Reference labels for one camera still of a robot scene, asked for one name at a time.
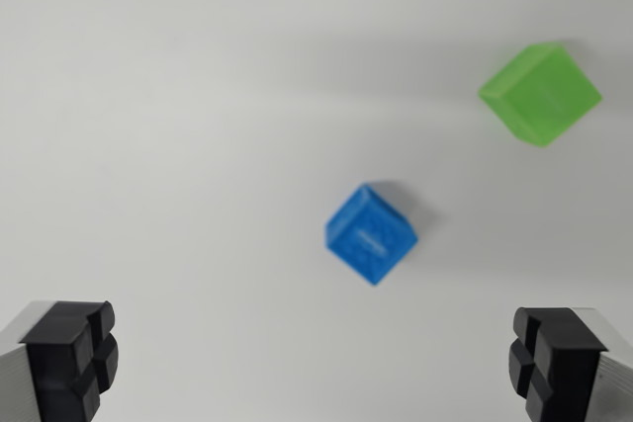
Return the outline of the gripper right finger with black rubber pad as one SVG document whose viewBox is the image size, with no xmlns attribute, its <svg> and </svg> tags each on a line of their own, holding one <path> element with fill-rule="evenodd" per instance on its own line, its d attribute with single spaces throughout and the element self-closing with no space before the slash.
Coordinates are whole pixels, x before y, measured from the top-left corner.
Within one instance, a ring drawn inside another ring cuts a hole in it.
<svg viewBox="0 0 633 422">
<path fill-rule="evenodd" d="M 589 307 L 520 307 L 508 353 L 532 421 L 630 421 L 632 345 Z"/>
</svg>

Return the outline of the gripper left finger with black rubber pad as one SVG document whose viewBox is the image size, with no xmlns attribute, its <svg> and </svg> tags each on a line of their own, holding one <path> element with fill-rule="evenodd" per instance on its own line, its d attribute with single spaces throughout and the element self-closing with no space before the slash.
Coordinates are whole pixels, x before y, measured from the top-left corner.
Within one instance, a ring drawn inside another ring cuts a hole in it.
<svg viewBox="0 0 633 422">
<path fill-rule="evenodd" d="M 87 422 L 116 377 L 108 301 L 35 300 L 1 330 L 1 419 Z"/>
</svg>

